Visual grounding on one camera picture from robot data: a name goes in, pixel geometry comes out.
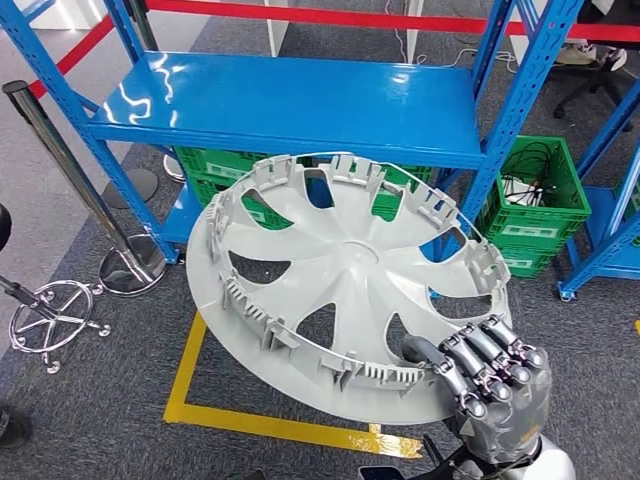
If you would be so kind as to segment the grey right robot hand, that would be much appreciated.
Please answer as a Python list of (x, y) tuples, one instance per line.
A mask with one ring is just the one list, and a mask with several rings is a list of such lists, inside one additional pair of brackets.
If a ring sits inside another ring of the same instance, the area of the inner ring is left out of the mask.
[(476, 458), (510, 464), (541, 441), (552, 384), (548, 355), (499, 316), (468, 323), (438, 345), (407, 334), (402, 352), (448, 388), (454, 434)]

